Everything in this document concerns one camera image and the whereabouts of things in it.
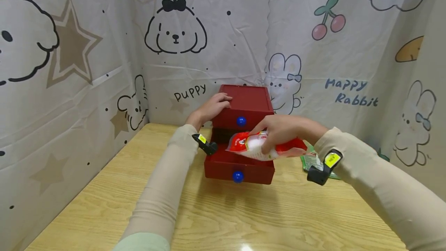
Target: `bottom drawer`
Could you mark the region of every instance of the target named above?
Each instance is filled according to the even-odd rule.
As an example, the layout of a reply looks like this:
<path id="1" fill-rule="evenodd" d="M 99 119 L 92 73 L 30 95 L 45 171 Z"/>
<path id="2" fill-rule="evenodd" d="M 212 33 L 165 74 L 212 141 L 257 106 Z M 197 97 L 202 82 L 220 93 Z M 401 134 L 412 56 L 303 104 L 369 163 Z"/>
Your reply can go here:
<path id="1" fill-rule="evenodd" d="M 227 147 L 227 143 L 219 143 L 217 152 L 206 156 L 205 177 L 237 183 L 271 184 L 275 171 L 273 161 L 264 162 L 243 157 L 226 151 Z"/>

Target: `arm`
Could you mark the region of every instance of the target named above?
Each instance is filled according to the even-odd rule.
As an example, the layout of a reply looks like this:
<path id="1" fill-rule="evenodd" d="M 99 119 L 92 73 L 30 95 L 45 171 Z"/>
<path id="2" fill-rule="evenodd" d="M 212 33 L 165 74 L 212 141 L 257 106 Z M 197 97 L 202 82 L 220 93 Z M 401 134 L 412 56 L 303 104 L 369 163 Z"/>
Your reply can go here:
<path id="1" fill-rule="evenodd" d="M 114 251 L 168 251 L 184 181 L 197 154 L 192 135 L 202 123 L 230 107 L 231 97 L 214 95 L 176 130 L 156 164 Z"/>
<path id="2" fill-rule="evenodd" d="M 344 158 L 334 169 L 405 243 L 408 250 L 446 250 L 446 203 L 366 143 L 337 128 L 315 143 L 319 157 L 338 149 Z"/>

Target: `beige sleeve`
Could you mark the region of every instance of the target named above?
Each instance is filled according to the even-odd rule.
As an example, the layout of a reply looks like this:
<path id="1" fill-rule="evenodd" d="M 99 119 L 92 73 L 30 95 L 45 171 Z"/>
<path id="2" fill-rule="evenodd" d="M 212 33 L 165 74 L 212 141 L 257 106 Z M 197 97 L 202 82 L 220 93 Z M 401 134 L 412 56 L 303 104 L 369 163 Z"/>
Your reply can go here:
<path id="1" fill-rule="evenodd" d="M 192 125 L 176 130 L 150 175 L 121 240 L 136 233 L 153 233 L 170 242 L 187 172 L 197 154 Z"/>
<path id="2" fill-rule="evenodd" d="M 366 143 L 337 128 L 329 130 L 314 149 L 331 149 L 344 158 L 334 169 L 389 225 L 410 251 L 446 250 L 446 203 Z"/>

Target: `table surface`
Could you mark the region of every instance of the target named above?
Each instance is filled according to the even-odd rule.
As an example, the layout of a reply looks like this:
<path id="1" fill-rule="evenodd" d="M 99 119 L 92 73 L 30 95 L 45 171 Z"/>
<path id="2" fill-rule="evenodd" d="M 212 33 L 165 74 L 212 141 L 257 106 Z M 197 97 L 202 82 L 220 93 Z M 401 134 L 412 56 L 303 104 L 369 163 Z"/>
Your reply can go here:
<path id="1" fill-rule="evenodd" d="M 175 130 L 144 126 L 26 251 L 111 251 Z M 204 158 L 187 176 L 172 250 L 405 250 L 352 187 L 308 182 L 299 158 L 275 161 L 271 185 L 207 179 Z"/>

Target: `red drawer cabinet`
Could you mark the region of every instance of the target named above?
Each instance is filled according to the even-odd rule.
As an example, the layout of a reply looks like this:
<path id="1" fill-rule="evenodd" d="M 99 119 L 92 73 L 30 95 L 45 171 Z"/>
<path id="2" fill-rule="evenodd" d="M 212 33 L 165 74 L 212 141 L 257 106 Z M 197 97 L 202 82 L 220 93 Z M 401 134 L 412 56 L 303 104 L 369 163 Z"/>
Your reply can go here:
<path id="1" fill-rule="evenodd" d="M 223 84 L 220 92 L 232 96 L 231 108 L 212 120 L 211 142 L 217 143 L 218 150 L 206 157 L 205 176 L 231 181 L 237 172 L 243 176 L 243 182 L 271 184 L 275 171 L 273 161 L 257 161 L 226 151 L 233 134 L 250 131 L 265 116 L 274 114 L 268 90 L 266 87 Z M 238 124 L 240 117 L 245 119 L 244 125 Z"/>

